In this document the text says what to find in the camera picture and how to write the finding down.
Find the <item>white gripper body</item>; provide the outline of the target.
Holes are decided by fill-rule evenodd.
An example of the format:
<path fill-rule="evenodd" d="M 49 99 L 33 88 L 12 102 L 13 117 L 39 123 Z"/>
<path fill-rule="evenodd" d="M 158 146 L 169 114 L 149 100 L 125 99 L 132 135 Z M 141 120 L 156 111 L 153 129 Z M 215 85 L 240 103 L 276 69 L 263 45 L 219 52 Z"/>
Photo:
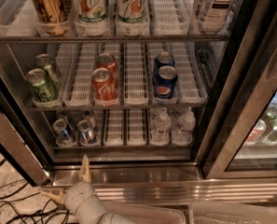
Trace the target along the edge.
<path fill-rule="evenodd" d="M 95 207 L 95 190 L 89 182 L 78 182 L 66 191 L 65 206 L 74 214 L 84 210 L 94 211 Z"/>

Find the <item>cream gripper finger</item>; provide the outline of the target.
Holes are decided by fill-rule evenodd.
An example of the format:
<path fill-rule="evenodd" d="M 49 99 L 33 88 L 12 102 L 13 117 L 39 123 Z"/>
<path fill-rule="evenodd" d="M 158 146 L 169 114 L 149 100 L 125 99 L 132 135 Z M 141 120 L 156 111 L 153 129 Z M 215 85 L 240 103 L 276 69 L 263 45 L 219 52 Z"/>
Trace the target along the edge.
<path fill-rule="evenodd" d="M 90 160 L 87 155 L 83 157 L 82 165 L 79 172 L 79 177 L 84 182 L 91 182 L 91 176 L 90 176 Z"/>
<path fill-rule="evenodd" d="M 64 204 L 65 194 L 63 189 L 40 189 L 40 193 L 56 203 Z"/>

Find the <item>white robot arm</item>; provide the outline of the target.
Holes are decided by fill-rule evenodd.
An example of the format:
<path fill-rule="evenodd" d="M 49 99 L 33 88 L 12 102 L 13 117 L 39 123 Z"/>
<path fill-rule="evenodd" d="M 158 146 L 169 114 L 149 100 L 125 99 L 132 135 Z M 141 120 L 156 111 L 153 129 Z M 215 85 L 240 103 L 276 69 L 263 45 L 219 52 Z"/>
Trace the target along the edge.
<path fill-rule="evenodd" d="M 135 224 L 124 216 L 109 211 L 98 197 L 91 183 L 90 160 L 83 157 L 79 173 L 80 181 L 70 189 L 59 189 L 59 193 L 51 189 L 41 188 L 39 191 L 56 203 L 65 207 L 76 215 L 80 224 Z"/>

